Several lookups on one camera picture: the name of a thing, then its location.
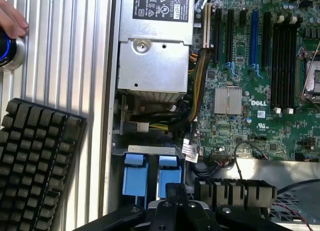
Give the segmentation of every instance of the finger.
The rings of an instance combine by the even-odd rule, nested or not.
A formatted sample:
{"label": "finger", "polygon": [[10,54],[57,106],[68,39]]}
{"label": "finger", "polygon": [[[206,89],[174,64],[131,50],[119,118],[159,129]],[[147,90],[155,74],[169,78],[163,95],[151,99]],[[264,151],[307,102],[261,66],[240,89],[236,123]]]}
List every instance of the finger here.
{"label": "finger", "polygon": [[17,27],[28,28],[29,25],[25,17],[11,3],[0,0],[0,8],[17,24]]}
{"label": "finger", "polygon": [[11,18],[8,17],[8,15],[0,8],[0,27],[3,28],[6,35],[9,36],[11,39],[18,38],[18,34],[16,31],[16,27],[14,22],[11,20]]}

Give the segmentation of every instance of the blue pcie slot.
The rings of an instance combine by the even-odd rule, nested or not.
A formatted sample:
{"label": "blue pcie slot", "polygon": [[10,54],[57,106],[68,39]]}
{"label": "blue pcie slot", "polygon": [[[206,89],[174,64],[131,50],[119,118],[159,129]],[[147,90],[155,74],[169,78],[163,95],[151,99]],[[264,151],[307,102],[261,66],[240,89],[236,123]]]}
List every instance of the blue pcie slot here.
{"label": "blue pcie slot", "polygon": [[254,10],[251,15],[251,37],[250,37],[250,70],[254,70],[256,75],[260,75],[260,66],[258,64],[258,35],[259,35],[259,11]]}

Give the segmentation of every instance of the red wire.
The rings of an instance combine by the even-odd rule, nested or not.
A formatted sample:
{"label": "red wire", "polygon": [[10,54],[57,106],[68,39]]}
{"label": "red wire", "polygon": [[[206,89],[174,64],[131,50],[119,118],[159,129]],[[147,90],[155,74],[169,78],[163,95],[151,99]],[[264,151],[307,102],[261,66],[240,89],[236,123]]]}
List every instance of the red wire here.
{"label": "red wire", "polygon": [[280,203],[274,203],[273,205],[275,205],[275,206],[280,206],[280,207],[282,207],[282,208],[284,208],[284,209],[286,209],[286,210],[289,210],[291,213],[297,215],[297,216],[305,223],[305,225],[309,228],[310,231],[314,231],[314,230],[310,227],[310,225],[309,225],[309,223],[307,222],[307,220],[306,220],[304,217],[302,217],[302,216],[301,216],[297,211],[295,211],[294,209],[289,208],[289,207],[285,206],[284,204],[280,204]]}

